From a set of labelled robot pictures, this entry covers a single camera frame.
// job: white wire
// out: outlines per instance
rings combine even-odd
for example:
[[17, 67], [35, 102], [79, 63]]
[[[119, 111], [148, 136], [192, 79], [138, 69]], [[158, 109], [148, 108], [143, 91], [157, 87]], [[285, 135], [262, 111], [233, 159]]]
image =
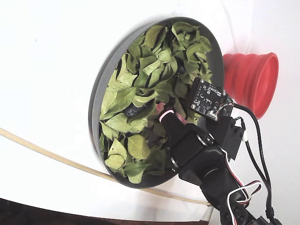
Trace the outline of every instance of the white wire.
[[230, 212], [230, 216], [231, 216], [231, 220], [232, 220], [232, 225], [235, 225], [235, 218], [234, 218], [233, 211], [231, 209], [230, 202], [229, 202], [230, 195], [232, 195], [234, 192], [237, 192], [237, 191], [240, 191], [240, 190], [244, 190], [244, 189], [253, 187], [254, 185], [260, 185], [261, 187], [263, 186], [263, 184], [260, 181], [257, 181], [257, 182], [255, 182], [253, 184], [246, 185], [246, 186], [240, 187], [238, 189], [235, 189], [235, 190], [231, 191], [228, 194], [228, 196], [227, 196], [227, 206], [228, 206], [228, 209], [229, 209], [229, 212]]
[[[224, 153], [225, 153], [225, 159], [226, 159], [226, 162], [227, 162], [227, 165], [228, 165], [228, 168], [229, 168], [229, 170], [233, 173], [233, 175], [236, 177], [236, 179], [241, 183], [241, 185], [242, 186], [245, 186], [245, 184], [242, 182], [242, 180], [238, 177], [238, 175], [236, 175], [236, 173], [233, 171], [233, 169], [231, 168], [231, 166], [230, 166], [230, 164], [229, 164], [229, 161], [228, 161], [228, 153], [227, 153], [227, 151], [225, 151], [224, 149], [222, 149], [222, 148], [220, 148]], [[248, 197], [247, 197], [247, 195], [246, 195], [246, 192], [245, 191], [243, 191], [243, 194], [244, 194], [244, 196], [245, 196], [245, 199], [247, 200], [248, 199]]]

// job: white table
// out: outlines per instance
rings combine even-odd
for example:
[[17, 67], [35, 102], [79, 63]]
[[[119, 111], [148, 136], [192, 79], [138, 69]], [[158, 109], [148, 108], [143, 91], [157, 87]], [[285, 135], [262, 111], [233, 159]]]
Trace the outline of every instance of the white table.
[[[0, 127], [107, 173], [88, 129], [95, 78], [130, 31], [173, 16], [199, 20], [223, 54], [234, 52], [219, 0], [1, 2]], [[2, 136], [0, 146], [0, 198], [85, 216], [148, 221], [200, 220], [207, 210], [104, 180]], [[199, 187], [178, 177], [156, 188], [205, 200]]]

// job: black cable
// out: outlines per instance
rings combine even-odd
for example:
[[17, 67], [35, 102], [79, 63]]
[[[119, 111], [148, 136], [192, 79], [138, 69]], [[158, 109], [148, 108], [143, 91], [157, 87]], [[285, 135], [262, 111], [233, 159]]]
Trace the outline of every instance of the black cable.
[[[258, 174], [260, 175], [260, 177], [262, 178], [263, 183], [265, 184], [267, 191], [268, 191], [268, 195], [267, 195], [267, 200], [266, 200], [266, 216], [267, 218], [273, 222], [274, 221], [274, 210], [272, 208], [272, 189], [271, 189], [271, 181], [270, 181], [270, 177], [269, 177], [269, 173], [268, 173], [268, 169], [264, 160], [264, 156], [263, 156], [263, 145], [262, 145], [262, 137], [261, 137], [261, 132], [260, 132], [260, 128], [259, 128], [259, 124], [257, 121], [257, 118], [255, 117], [255, 115], [251, 112], [251, 110], [249, 110], [248, 108], [238, 105], [238, 104], [233, 104], [233, 106], [235, 108], [241, 109], [245, 112], [247, 112], [251, 118], [253, 119], [254, 123], [255, 123], [255, 127], [256, 127], [256, 131], [257, 131], [257, 138], [258, 138], [258, 147], [259, 147], [259, 152], [260, 152], [260, 157], [261, 157], [261, 162], [262, 162], [262, 167], [265, 173], [265, 176], [263, 174], [263, 172], [261, 171], [261, 169], [259, 168], [253, 154], [250, 148], [250, 144], [248, 141], [246, 141], [246, 148], [248, 150], [249, 156], [251, 158], [251, 161], [255, 167], [255, 169], [257, 170]], [[241, 126], [243, 129], [246, 130], [246, 126], [244, 123], [244, 120], [241, 119]]]
[[257, 118], [255, 117], [255, 115], [253, 114], [253, 112], [250, 109], [248, 109], [248, 108], [246, 108], [242, 105], [236, 104], [236, 103], [233, 104], [233, 106], [237, 109], [241, 109], [241, 110], [247, 112], [251, 116], [251, 118], [253, 119], [253, 121], [255, 123], [256, 131], [257, 131], [257, 138], [258, 138], [259, 154], [260, 154], [261, 162], [262, 162], [262, 168], [263, 168], [263, 171], [265, 173], [266, 180], [267, 180], [268, 184], [271, 187], [270, 176], [269, 176], [268, 169], [267, 169], [267, 166], [266, 166], [266, 162], [265, 162], [264, 156], [263, 156], [262, 136], [261, 136], [261, 130], [259, 128]]

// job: red silicone cup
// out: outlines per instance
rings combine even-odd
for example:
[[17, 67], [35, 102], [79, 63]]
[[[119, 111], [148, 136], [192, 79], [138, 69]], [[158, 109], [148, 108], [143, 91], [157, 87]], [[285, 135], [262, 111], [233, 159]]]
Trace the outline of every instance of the red silicone cup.
[[266, 55], [226, 54], [223, 56], [224, 89], [238, 104], [260, 119], [273, 98], [278, 78], [278, 58]]

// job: circuit board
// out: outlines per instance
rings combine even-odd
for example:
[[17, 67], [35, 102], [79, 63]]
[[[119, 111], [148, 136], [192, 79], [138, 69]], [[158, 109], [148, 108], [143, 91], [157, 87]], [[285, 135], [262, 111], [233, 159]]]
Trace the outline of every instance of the circuit board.
[[222, 108], [233, 102], [222, 88], [215, 87], [201, 78], [194, 80], [187, 102], [188, 108], [195, 113], [216, 121], [220, 115], [230, 116], [233, 109], [232, 106]]

